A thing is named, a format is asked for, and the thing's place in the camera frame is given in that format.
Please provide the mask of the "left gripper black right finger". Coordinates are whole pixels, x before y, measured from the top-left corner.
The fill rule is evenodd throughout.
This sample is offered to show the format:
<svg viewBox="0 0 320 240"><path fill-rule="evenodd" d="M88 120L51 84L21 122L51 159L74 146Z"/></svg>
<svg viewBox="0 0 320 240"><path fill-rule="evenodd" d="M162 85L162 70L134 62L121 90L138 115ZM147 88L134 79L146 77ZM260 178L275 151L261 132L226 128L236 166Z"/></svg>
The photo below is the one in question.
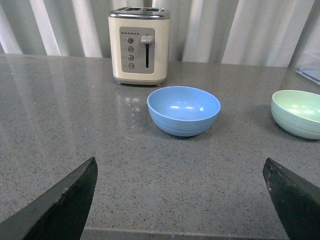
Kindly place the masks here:
<svg viewBox="0 0 320 240"><path fill-rule="evenodd" d="M320 188L267 158L263 177L280 222L291 240L320 238Z"/></svg>

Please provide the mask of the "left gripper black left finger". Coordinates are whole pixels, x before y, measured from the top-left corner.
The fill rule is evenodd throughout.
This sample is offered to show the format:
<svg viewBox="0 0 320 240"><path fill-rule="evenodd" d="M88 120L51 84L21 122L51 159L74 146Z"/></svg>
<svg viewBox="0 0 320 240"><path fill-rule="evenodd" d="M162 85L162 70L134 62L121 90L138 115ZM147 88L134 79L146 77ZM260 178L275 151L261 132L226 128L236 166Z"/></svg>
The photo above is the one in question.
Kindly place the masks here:
<svg viewBox="0 0 320 240"><path fill-rule="evenodd" d="M98 177L94 157L0 224L2 240L79 240Z"/></svg>

